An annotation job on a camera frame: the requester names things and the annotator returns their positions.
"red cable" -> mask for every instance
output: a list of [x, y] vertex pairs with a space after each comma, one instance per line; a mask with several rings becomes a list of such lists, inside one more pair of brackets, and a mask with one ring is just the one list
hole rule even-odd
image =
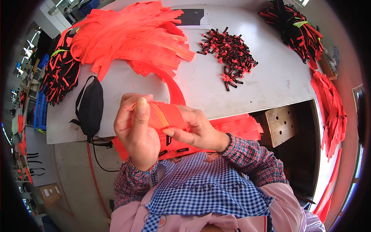
[[96, 189], [96, 192], [98, 193], [99, 201], [101, 202], [101, 205], [103, 207], [104, 212], [106, 213], [107, 217], [110, 218], [109, 217], [109, 213], [108, 213], [106, 207], [104, 206], [104, 201], [103, 201], [101, 192], [99, 190], [98, 182], [96, 181], [96, 178], [95, 178], [93, 161], [92, 161], [92, 156], [91, 156], [91, 153], [90, 153], [90, 145], [89, 145], [89, 143], [86, 143], [86, 146], [88, 148], [89, 165], [90, 165], [90, 170], [92, 171], [92, 176], [93, 176], [93, 180], [94, 180], [95, 189]]

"worktable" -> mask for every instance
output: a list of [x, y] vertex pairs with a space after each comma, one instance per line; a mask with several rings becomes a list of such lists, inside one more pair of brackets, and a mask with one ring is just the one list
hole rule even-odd
[[[230, 92], [227, 92], [221, 80], [223, 64], [218, 63], [215, 54], [196, 54], [192, 62], [182, 61], [174, 80], [183, 92], [187, 106], [202, 110], [208, 119], [215, 119], [314, 99], [320, 147], [324, 132], [323, 123], [318, 101], [311, 87], [309, 66], [282, 43], [276, 29], [269, 26], [256, 12], [242, 8], [204, 4], [172, 8], [205, 9], [214, 29], [223, 31], [228, 26], [230, 35], [242, 34], [251, 55], [259, 62], [250, 74], [244, 75], [243, 85], [238, 85], [237, 89], [230, 88]], [[190, 49], [200, 50], [202, 33], [207, 30], [183, 29], [183, 32], [188, 38]], [[48, 144], [86, 140], [80, 127], [69, 122], [77, 118], [75, 102], [87, 78], [96, 75], [91, 71], [91, 67], [92, 65], [81, 66], [79, 85], [69, 92], [59, 105], [48, 108]], [[137, 75], [124, 60], [112, 61], [101, 84], [104, 91], [104, 111], [97, 136], [102, 138], [115, 136], [113, 122], [124, 93], [153, 94], [154, 100], [170, 103], [167, 86], [160, 78], [153, 73], [147, 77]], [[324, 193], [337, 157], [336, 150], [328, 163], [324, 151], [318, 151], [319, 167], [313, 196], [316, 203]], [[312, 205], [310, 210], [313, 211], [315, 207], [316, 205]]]

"woman's left hand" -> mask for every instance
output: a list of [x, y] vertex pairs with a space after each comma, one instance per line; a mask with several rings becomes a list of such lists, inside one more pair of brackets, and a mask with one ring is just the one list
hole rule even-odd
[[[147, 171], [156, 163], [160, 152], [160, 139], [156, 130], [148, 126], [153, 95], [124, 94], [114, 123], [117, 137], [125, 147], [133, 165]], [[134, 110], [131, 106], [137, 103]]]

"pink shirt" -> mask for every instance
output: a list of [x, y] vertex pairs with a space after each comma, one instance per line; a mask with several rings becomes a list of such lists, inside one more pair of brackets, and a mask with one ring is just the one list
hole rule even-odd
[[[131, 202], [116, 209], [111, 215], [110, 232], [142, 231], [149, 214], [145, 205], [150, 202], [156, 187], [153, 187], [141, 202]], [[260, 188], [267, 196], [275, 197], [269, 206], [274, 231], [301, 231], [304, 215], [291, 187], [284, 183], [270, 183]], [[261, 232], [266, 229], [265, 216], [237, 219], [233, 215], [210, 213], [204, 216], [163, 215], [158, 231], [199, 232], [207, 223], [220, 227], [224, 232], [234, 232], [234, 228], [249, 232]]]

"zipper teeth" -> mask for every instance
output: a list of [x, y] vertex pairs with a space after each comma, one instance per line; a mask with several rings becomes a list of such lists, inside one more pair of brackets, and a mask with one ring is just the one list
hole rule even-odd
[[160, 107], [158, 107], [158, 105], [156, 105], [156, 104], [150, 104], [150, 106], [155, 111], [155, 113], [157, 114], [158, 118], [160, 119], [160, 121], [162, 122], [164, 127], [169, 126], [170, 124], [167, 121], [167, 119], [166, 119], [164, 113], [162, 112], [162, 110], [160, 109]]

